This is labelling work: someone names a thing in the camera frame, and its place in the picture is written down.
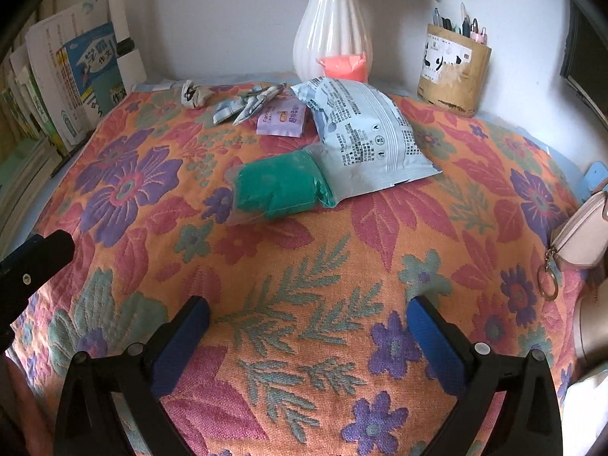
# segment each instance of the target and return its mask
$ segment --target white label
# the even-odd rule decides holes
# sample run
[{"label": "white label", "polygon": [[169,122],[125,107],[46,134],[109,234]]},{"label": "white label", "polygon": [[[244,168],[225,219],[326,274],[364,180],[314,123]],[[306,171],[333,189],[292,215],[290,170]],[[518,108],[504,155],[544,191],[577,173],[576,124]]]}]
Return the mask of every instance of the white label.
[{"label": "white label", "polygon": [[422,77],[434,83],[439,83],[439,75],[446,64],[461,65],[470,63],[473,50],[454,41],[428,34],[424,48]]}]

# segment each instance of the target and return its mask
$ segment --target vase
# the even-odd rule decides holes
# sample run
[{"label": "vase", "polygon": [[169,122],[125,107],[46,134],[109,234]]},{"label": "vase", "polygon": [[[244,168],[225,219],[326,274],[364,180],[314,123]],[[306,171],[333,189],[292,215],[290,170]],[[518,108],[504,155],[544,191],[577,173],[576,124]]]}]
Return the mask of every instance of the vase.
[{"label": "vase", "polygon": [[365,54],[372,66],[372,39],[359,0],[309,0],[294,42],[294,67],[301,81],[325,75],[318,58]]}]

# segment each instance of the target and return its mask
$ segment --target keychain ring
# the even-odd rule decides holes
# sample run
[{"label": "keychain ring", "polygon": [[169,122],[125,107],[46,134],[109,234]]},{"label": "keychain ring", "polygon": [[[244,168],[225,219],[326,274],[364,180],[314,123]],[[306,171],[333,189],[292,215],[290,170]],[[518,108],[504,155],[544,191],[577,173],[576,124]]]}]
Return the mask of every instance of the keychain ring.
[{"label": "keychain ring", "polygon": [[[549,276],[551,276],[551,279],[553,281],[553,295],[548,295],[542,287],[542,283],[540,282],[540,273],[542,271],[546,272],[547,274],[549,274]],[[538,272],[536,273],[536,282],[538,283],[538,289],[540,290],[540,294],[543,296],[543,298],[545,298],[546,301],[554,301],[557,298],[557,295],[559,294],[559,285],[557,283],[555,273],[549,266],[546,266],[545,268],[540,266],[540,268],[538,268]]]}]

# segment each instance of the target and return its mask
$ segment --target orange-pink packet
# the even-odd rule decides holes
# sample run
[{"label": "orange-pink packet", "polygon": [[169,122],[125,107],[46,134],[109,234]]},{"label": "orange-pink packet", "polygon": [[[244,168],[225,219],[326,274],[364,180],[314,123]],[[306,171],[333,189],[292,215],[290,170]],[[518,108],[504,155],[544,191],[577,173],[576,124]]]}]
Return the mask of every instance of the orange-pink packet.
[{"label": "orange-pink packet", "polygon": [[367,84],[367,59],[365,54],[348,54],[317,59],[323,65],[325,76]]}]

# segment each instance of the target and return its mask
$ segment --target bamboo pen holder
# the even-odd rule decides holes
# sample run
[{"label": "bamboo pen holder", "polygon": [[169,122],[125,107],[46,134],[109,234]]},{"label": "bamboo pen holder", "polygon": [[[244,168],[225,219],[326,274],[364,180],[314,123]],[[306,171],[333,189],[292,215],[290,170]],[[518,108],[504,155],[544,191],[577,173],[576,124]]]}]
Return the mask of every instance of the bamboo pen holder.
[{"label": "bamboo pen holder", "polygon": [[483,44],[430,25],[418,95],[455,115],[474,116],[491,54]]}]

